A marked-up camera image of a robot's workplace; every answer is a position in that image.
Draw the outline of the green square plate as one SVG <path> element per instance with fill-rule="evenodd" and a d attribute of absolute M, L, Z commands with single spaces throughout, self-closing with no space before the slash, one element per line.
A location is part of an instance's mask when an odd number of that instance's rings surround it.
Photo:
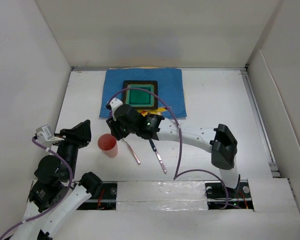
<path fill-rule="evenodd" d="M 158 95 L 158 82 L 156 80 L 125 80 L 122 88 L 139 88 Z M 121 100 L 124 104 L 137 110 L 156 110 L 158 108 L 158 99 L 142 90 L 127 90 L 122 94 Z"/>

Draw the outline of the blue cartoon placemat cloth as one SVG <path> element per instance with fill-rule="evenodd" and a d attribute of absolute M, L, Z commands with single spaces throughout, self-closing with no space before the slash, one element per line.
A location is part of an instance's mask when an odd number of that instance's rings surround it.
<path fill-rule="evenodd" d="M 177 118 L 187 116 L 182 70 L 178 68 L 123 68 L 106 71 L 100 118 L 107 118 L 106 104 L 123 88 L 124 81 L 157 81 L 158 96 L 171 108 Z"/>

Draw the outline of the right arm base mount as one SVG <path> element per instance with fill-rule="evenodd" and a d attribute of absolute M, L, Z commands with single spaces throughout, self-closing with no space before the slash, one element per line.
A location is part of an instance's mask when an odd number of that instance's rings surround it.
<path fill-rule="evenodd" d="M 228 204 L 226 209 L 253 210 L 253 201 L 250 186 L 247 180 L 242 180 L 237 189 L 228 190 Z M 220 210 L 227 201 L 225 189 L 219 181 L 205 182 L 205 196 L 209 210 Z"/>

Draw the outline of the pink handled fork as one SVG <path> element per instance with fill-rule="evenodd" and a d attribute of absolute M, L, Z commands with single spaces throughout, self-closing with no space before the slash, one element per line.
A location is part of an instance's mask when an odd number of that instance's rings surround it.
<path fill-rule="evenodd" d="M 138 156 L 136 155 L 136 153 L 134 152 L 134 150 L 132 149 L 132 147 L 129 145 L 129 143 L 127 142 L 127 140 L 124 138 L 122 141 L 126 144 L 127 148 L 129 149 L 130 153 L 133 155 L 133 157 L 136 160 L 137 164 L 140 165 L 141 162 L 140 162 Z"/>

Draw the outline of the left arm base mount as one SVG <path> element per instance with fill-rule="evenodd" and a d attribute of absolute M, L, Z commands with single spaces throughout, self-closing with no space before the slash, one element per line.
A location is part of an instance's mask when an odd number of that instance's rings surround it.
<path fill-rule="evenodd" d="M 117 182 L 105 182 L 99 196 L 93 196 L 82 203 L 77 210 L 112 211 L 117 205 Z"/>

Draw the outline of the pink handled knife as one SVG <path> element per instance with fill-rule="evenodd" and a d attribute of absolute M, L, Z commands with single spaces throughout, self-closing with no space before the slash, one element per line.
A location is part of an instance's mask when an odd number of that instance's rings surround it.
<path fill-rule="evenodd" d="M 166 167 L 165 167 L 165 165 L 164 165 L 164 163 L 163 163 L 163 160 L 162 160 L 162 158 L 161 158 L 161 156 L 160 156 L 160 154 L 159 154 L 159 152 L 158 152 L 158 150 L 157 150 L 157 148 L 156 148 L 156 146 L 155 146 L 153 140 L 150 139 L 150 140 L 149 140 L 149 143 L 150 143 L 150 146 L 151 146 L 151 148 L 152 148 L 152 151 L 153 151 L 153 152 L 155 153 L 155 155 L 156 155 L 156 158 L 157 158 L 157 160 L 158 160 L 158 162 L 159 162 L 159 164 L 160 164 L 160 167 L 161 167 L 163 173 L 164 173 L 164 174 L 167 174 L 167 169 L 166 169 Z"/>

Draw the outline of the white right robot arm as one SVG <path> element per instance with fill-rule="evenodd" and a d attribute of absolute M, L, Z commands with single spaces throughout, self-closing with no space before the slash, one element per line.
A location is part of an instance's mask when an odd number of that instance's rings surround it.
<path fill-rule="evenodd" d="M 134 134 L 144 140 L 179 142 L 202 149 L 211 154 L 211 164 L 219 169 L 223 181 L 222 193 L 233 197 L 239 192 L 240 174 L 236 166 L 238 141 L 226 125 L 198 128 L 177 124 L 161 115 L 143 116 L 118 99 L 113 99 L 106 108 L 112 112 L 106 123 L 118 141 Z"/>

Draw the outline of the pink plastic cup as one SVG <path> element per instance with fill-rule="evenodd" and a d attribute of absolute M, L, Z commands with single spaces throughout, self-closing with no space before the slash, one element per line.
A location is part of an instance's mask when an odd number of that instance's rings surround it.
<path fill-rule="evenodd" d="M 103 134 L 97 141 L 98 147 L 109 158 L 115 158 L 118 155 L 117 140 L 110 133 Z"/>

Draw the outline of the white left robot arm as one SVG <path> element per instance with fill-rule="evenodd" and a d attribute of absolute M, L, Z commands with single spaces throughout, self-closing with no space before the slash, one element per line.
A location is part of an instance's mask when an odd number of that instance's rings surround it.
<path fill-rule="evenodd" d="M 21 222 L 2 240 L 52 240 L 70 215 L 90 198 L 102 193 L 103 181 L 93 172 L 74 182 L 79 149 L 91 142 L 91 122 L 54 133 L 48 124 L 36 129 L 32 142 L 48 154 L 38 164 Z"/>

